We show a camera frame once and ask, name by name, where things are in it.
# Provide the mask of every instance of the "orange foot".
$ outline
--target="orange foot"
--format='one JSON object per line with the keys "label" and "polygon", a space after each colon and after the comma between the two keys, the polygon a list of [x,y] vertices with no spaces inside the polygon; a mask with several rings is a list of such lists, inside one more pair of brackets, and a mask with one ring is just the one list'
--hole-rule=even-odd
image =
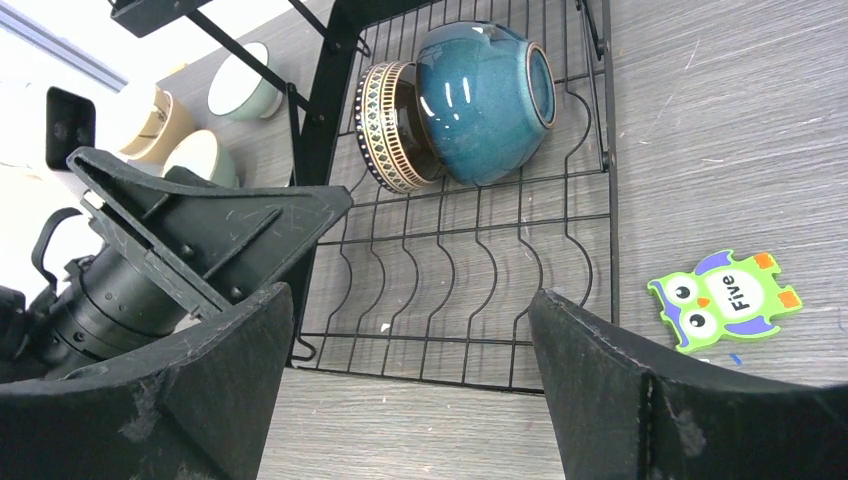
{"label": "orange foot", "polygon": [[777,298],[786,308],[795,308],[801,305],[801,299],[793,291],[781,292],[777,295]]}
{"label": "orange foot", "polygon": [[772,256],[768,253],[759,253],[754,255],[754,260],[757,261],[757,265],[759,265],[763,270],[774,266],[774,258],[772,258]]}

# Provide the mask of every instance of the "owl eye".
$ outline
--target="owl eye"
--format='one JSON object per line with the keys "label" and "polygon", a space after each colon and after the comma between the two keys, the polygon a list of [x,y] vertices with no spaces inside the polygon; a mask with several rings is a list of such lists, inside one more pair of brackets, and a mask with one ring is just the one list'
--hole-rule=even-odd
{"label": "owl eye", "polygon": [[698,285],[692,278],[681,275],[666,282],[665,291],[674,303],[689,303],[698,295]]}
{"label": "owl eye", "polygon": [[715,317],[703,310],[689,312],[681,319],[681,326],[686,335],[694,338],[712,337],[718,329]]}

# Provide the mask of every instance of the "glazed ceramic bowl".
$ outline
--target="glazed ceramic bowl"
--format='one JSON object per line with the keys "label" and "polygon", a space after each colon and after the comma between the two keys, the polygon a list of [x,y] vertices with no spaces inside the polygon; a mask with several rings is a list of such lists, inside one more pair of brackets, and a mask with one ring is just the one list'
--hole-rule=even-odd
{"label": "glazed ceramic bowl", "polygon": [[556,120],[542,48],[492,23],[435,28],[418,54],[419,110],[435,153],[460,183],[488,185],[523,165]]}
{"label": "glazed ceramic bowl", "polygon": [[198,177],[222,187],[239,186],[230,152],[209,130],[198,130],[180,142],[162,167],[162,176],[177,166],[185,167]]}
{"label": "glazed ceramic bowl", "polygon": [[[276,72],[276,62],[262,43],[248,43],[244,49],[263,65]],[[268,118],[283,102],[283,92],[263,80],[235,55],[230,55],[215,73],[209,86],[209,111],[228,120],[246,121]]]}
{"label": "glazed ceramic bowl", "polygon": [[111,107],[107,141],[134,162],[162,165],[196,129],[188,109],[153,84],[127,85]]}
{"label": "glazed ceramic bowl", "polygon": [[445,174],[421,123],[414,64],[369,68],[356,90],[354,119],[365,165],[382,187],[410,193]]}

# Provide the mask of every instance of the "dish rack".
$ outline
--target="dish rack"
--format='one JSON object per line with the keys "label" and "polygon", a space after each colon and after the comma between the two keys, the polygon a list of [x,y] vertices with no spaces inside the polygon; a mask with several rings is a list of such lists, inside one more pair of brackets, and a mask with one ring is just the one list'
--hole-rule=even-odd
{"label": "dish rack", "polygon": [[[359,32],[330,175],[355,204],[317,246],[294,365],[542,393],[527,320],[538,288],[618,319],[609,3],[418,3]],[[392,194],[356,151],[355,85],[369,65],[414,61],[427,31],[459,20],[499,23],[542,45],[556,78],[557,125],[534,158],[495,185],[445,178]],[[313,92],[321,81],[316,75]]]}

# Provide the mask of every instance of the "owl toy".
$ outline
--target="owl toy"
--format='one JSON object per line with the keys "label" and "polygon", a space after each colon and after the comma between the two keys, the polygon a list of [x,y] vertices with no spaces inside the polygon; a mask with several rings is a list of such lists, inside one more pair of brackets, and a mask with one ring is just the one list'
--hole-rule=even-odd
{"label": "owl toy", "polygon": [[692,273],[677,272],[648,283],[663,306],[664,322],[677,334],[677,351],[691,353],[721,337],[749,341],[780,331],[771,317],[801,308],[790,287],[774,276],[780,267],[768,253],[741,261],[733,250],[710,255]]}

